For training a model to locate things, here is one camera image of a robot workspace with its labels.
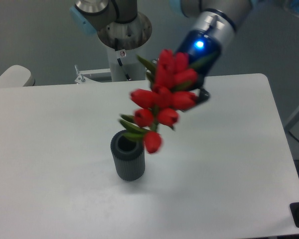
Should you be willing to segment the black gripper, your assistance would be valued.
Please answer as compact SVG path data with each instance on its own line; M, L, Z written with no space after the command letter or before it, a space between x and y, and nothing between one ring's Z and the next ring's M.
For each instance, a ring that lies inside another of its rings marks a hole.
M221 50L222 47L217 40L201 30L191 30L177 48L176 53L186 53L189 67L198 74L206 76L221 55ZM209 99L210 93L200 88L195 107L204 104Z

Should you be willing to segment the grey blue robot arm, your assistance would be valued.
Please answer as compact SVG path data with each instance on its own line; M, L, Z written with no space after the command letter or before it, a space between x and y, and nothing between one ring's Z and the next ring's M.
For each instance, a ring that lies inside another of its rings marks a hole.
M198 73L193 89L198 103L210 95L204 77L236 35L238 28L255 7L254 0L171 0L169 7L150 5L151 17L139 11L135 0L77 0L70 8L74 22L86 34L96 34L107 50L107 70L77 71L77 82L110 76L113 82L145 80L149 67L137 55L143 53L152 35L152 24L175 30L181 40L178 52L189 55Z

